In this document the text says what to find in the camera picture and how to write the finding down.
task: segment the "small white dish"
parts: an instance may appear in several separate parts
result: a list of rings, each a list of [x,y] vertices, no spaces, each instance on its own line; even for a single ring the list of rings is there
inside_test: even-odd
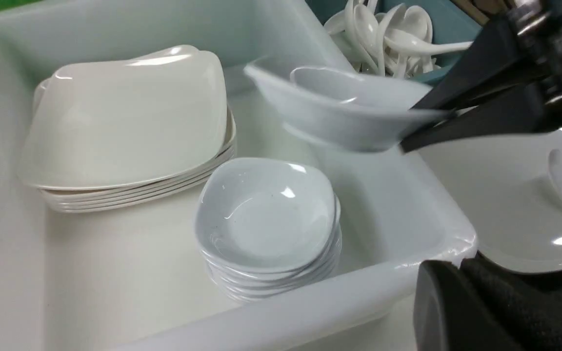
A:
[[[267,158],[220,166],[201,193],[195,234],[214,261],[248,273],[296,271],[325,249],[335,195],[314,167]]]
[[[242,286],[245,288],[268,288],[271,285],[285,285],[294,284],[303,280],[303,278],[312,275],[312,273],[318,269],[320,266],[324,265],[326,262],[330,261],[334,257],[335,245],[337,241],[341,239],[341,228],[340,228],[340,217],[341,217],[341,205],[340,201],[335,197],[335,219],[334,219],[334,229],[330,234],[330,238],[325,245],[325,249],[321,254],[314,259],[313,262],[297,269],[296,271],[284,272],[284,273],[248,273],[239,271],[231,267],[224,266],[221,262],[216,262],[213,257],[210,257],[206,253],[203,253],[203,257],[207,263],[213,267],[218,273],[230,280],[236,286]]]
[[[379,152],[447,111],[410,110],[431,89],[421,83],[287,64],[261,58],[245,72],[283,118],[308,142],[349,151]]]
[[[221,63],[207,51],[65,66],[40,102],[18,175],[58,190],[176,177],[218,153],[226,111]]]
[[[232,285],[239,289],[261,291],[274,288],[284,288],[297,285],[304,285],[305,281],[312,280],[314,276],[320,275],[325,271],[330,262],[337,260],[341,254],[341,227],[337,225],[331,235],[332,241],[321,257],[308,265],[305,269],[301,269],[297,273],[277,273],[277,274],[252,274],[250,277],[244,277],[236,274],[235,271],[228,271],[226,267],[211,262],[206,258],[207,264],[211,269],[223,280],[227,285]]]
[[[244,299],[245,302],[263,300],[264,298],[272,297],[274,295],[278,295],[279,293],[286,293],[287,291],[319,282],[333,275],[335,273],[335,269],[339,265],[342,250],[341,228],[339,226],[336,228],[335,233],[332,236],[336,239],[331,250],[330,259],[322,262],[318,269],[312,271],[311,274],[294,282],[250,287],[235,284],[230,278],[227,278],[222,271],[219,271],[213,265],[208,264],[206,269],[213,282],[216,283],[216,285],[218,285],[229,297],[241,298]]]

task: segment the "teal container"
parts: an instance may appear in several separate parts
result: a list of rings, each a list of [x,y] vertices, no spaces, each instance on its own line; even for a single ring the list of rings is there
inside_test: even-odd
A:
[[[344,9],[346,0],[306,0],[321,23],[326,22],[332,15]],[[379,12],[386,12],[400,4],[401,0],[380,0]],[[433,43],[448,44],[451,42],[472,41],[477,36],[481,26],[450,0],[406,0],[407,6],[423,7],[433,21]],[[441,69],[422,74],[413,78],[435,86],[450,71],[461,53],[443,54],[435,56]]]

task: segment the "white plastic tub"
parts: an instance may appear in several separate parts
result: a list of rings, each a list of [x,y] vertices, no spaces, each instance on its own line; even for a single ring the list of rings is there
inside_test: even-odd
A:
[[[339,275],[239,307],[205,276],[194,244],[200,187],[66,215],[16,180],[43,78],[178,44],[221,58],[239,156],[312,164],[330,177],[343,208]],[[71,0],[0,13],[0,350],[286,350],[382,317],[413,292],[422,260],[475,253],[473,228],[417,154],[337,153],[283,131],[241,73],[278,53],[351,69],[303,0]],[[381,338],[367,330],[361,338]]]

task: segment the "porcelain spoon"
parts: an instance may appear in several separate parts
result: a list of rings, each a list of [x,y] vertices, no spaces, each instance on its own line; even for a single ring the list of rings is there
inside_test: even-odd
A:
[[[372,68],[377,71],[379,68],[377,64],[372,60],[372,56],[366,51],[366,49],[359,42],[357,37],[357,30],[355,29],[355,0],[348,0],[346,7],[344,8],[344,22],[346,25],[346,35],[348,35],[348,41],[350,45],[359,53],[360,57]]]
[[[397,29],[406,31],[418,38],[425,39],[428,36],[428,21],[424,17],[424,13],[426,13],[426,11],[419,6],[409,7],[404,12],[404,18]],[[408,70],[412,71],[415,68],[415,65],[419,63],[420,58],[414,58],[413,62],[411,62],[412,64],[410,64],[409,61],[408,55],[399,53],[396,70],[393,75],[394,78],[404,78]]]
[[[377,35],[375,36],[375,44],[377,47],[376,58],[378,61],[378,72],[379,75],[385,76],[385,69],[389,69],[390,71],[394,72],[396,68],[396,62],[394,62],[389,56],[385,55],[385,46],[384,46],[384,36],[389,28],[390,24],[402,22],[404,19],[404,12],[406,11],[406,5],[404,3],[399,4],[398,6],[392,7],[390,11],[387,11],[383,20],[379,23],[379,28],[377,29]]]
[[[456,51],[464,51],[470,47],[472,42],[457,42],[453,44],[435,45],[420,40],[417,36],[409,34],[400,29],[388,28],[384,36],[387,46],[392,47],[399,54],[409,56],[432,56]]]

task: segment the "stacked white bowl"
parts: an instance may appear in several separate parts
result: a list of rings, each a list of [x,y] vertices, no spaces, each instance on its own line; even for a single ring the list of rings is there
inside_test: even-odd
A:
[[[210,278],[254,302],[335,273],[341,206],[314,167],[237,158],[220,166],[199,201],[196,238]]]
[[[63,213],[179,193],[236,148],[221,62],[193,46],[62,67],[36,88],[34,111],[18,175]]]

